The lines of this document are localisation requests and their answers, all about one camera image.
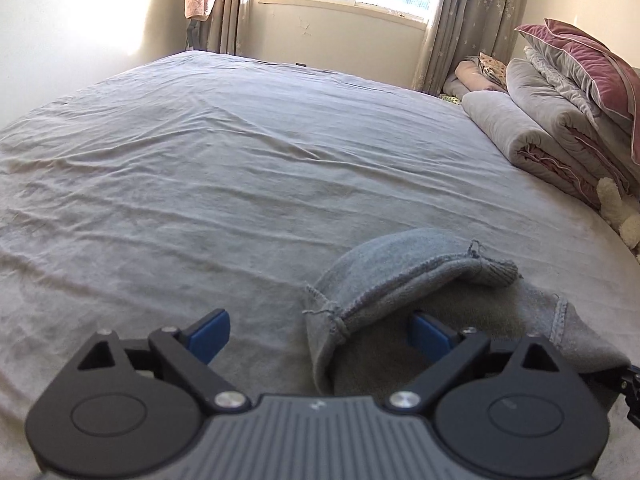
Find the folded comforter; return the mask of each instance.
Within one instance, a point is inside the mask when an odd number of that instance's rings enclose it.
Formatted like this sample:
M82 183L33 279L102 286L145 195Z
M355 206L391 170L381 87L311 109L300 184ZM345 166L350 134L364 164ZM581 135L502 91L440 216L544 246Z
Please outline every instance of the folded comforter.
M626 176L600 146L596 130L587 117L551 86L529 62L513 59L507 67L507 88L515 104L536 121L596 182L612 178L629 192Z
M565 77L535 49L526 46L527 60L562 97L573 104L589 121L596 133L598 146L607 159L630 183L629 193L640 194L640 166L631 158L628 134L620 128L571 79Z
M594 208L600 205L595 190L597 178L508 94L469 92L462 99L462 107L511 164Z

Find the metal screw head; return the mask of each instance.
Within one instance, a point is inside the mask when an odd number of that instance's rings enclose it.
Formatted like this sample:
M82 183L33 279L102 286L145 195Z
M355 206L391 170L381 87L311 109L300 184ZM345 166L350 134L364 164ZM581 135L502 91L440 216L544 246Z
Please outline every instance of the metal screw head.
M389 397L389 403L395 408L415 408L420 396L414 392L396 392Z
M213 399L220 408L235 409L244 405L246 396L240 392L221 392Z
M309 407L312 410L316 410L316 412L318 412L319 410L322 410L323 408L326 408L326 402L324 402L324 400L322 399L317 399L314 400L314 402L312 402Z

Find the mattress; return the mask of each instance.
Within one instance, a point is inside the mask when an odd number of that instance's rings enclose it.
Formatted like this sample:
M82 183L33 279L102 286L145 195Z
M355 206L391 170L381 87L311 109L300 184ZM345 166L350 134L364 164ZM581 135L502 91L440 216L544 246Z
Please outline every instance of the mattress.
M339 256L436 227L513 259L640 362L640 266L575 198L511 166L461 107L354 76L188 52L0 132L0 478L36 471L29 406L99 328L232 319L212 367L311 394L302 298ZM596 472L636 478L619 399Z

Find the pillow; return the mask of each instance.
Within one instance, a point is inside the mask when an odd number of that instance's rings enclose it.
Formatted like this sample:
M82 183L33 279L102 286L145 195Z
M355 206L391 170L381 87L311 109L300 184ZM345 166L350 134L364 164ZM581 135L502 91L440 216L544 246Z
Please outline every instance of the pillow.
M497 90L506 93L499 85L485 78L473 61L461 61L456 68L456 76L464 86L469 88L470 92Z
M640 163L640 76L603 43L569 23L545 19L545 25L516 30L562 75L572 79L612 120L632 134L632 159Z
M478 54L478 56L480 59L480 67L484 76L506 90L506 65L503 62L498 61L497 59L494 59L493 57L488 56L487 54L484 54L482 52Z

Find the pink pillow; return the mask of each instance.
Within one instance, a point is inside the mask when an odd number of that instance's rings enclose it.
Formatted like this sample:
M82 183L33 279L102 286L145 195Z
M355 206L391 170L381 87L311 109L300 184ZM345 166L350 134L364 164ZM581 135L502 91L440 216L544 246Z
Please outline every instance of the pink pillow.
M516 30L564 76L572 79L620 127L632 134L632 160L640 164L640 77L603 43L569 23L545 19L545 25Z

